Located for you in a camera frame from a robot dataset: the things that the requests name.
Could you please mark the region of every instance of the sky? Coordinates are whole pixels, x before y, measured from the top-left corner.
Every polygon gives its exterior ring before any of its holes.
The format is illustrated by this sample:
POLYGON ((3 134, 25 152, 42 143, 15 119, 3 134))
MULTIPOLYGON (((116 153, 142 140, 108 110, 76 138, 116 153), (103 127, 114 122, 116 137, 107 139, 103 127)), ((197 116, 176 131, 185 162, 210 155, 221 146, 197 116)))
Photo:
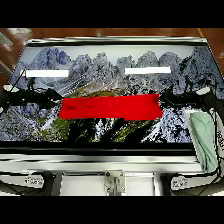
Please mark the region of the sky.
MULTIPOLYGON (((176 53, 180 58, 188 57, 193 52, 193 46, 170 46, 170 45, 95 45, 95 46, 69 46, 58 47, 59 51, 65 51, 72 60, 75 60, 79 55, 88 54, 92 59, 98 53, 105 52, 107 60, 113 65, 116 65, 117 59, 120 57, 132 56, 132 60, 138 61, 138 58, 147 51, 152 51, 159 59, 166 52, 176 53)), ((25 48, 21 61, 31 63, 36 55, 43 47, 27 47, 25 48)))

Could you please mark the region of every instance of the white strip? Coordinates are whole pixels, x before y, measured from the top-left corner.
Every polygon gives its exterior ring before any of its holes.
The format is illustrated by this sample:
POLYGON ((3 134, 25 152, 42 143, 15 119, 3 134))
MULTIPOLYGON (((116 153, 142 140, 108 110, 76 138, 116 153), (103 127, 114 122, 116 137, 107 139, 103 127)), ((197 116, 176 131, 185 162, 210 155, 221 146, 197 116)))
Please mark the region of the white strip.
POLYGON ((23 76, 26 77, 68 77, 69 70, 26 70, 23 76))
POLYGON ((171 73, 170 67, 125 68, 125 75, 171 73))

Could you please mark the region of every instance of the metal bracket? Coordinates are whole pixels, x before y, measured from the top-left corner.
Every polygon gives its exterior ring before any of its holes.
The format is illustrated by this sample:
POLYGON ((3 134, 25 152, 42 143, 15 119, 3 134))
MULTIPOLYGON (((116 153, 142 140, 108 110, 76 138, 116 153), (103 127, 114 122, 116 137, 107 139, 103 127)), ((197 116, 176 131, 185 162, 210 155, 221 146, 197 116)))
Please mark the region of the metal bracket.
POLYGON ((125 196, 125 175, 122 170, 105 172, 104 185, 107 196, 125 196))

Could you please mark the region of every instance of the screen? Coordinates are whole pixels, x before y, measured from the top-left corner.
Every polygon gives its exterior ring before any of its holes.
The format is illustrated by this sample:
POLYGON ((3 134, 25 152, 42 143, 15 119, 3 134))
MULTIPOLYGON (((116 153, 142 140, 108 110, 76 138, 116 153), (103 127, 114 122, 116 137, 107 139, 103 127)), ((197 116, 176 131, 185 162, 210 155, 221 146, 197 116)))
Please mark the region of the screen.
MULTIPOLYGON (((208 85, 214 90, 215 79, 218 82, 216 95, 224 99, 223 79, 207 46, 94 45, 25 47, 9 83, 26 90, 26 94, 29 91, 44 94, 50 88, 62 97, 77 98, 161 94, 171 86, 174 94, 196 91, 208 85), (125 75, 125 68, 168 66, 171 69, 169 74, 125 75), (20 77, 24 68, 69 70, 69 76, 20 77), (193 84, 187 83, 186 77, 193 84)), ((55 102, 53 106, 46 108, 43 108, 41 102, 10 105, 0 116, 0 140, 79 143, 192 142, 184 118, 184 111, 193 109, 192 105, 163 108, 162 118, 156 120, 64 120, 59 118, 62 100, 55 102)))

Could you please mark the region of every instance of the red fabric strip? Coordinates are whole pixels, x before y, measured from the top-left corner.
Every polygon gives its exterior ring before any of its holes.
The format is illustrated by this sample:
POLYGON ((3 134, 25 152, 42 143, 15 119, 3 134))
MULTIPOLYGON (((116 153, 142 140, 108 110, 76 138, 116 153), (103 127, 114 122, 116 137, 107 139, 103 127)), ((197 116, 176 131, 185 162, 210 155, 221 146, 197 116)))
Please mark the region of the red fabric strip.
POLYGON ((59 114, 63 119, 124 118, 125 120, 155 120, 162 117, 159 94, 64 98, 59 114))

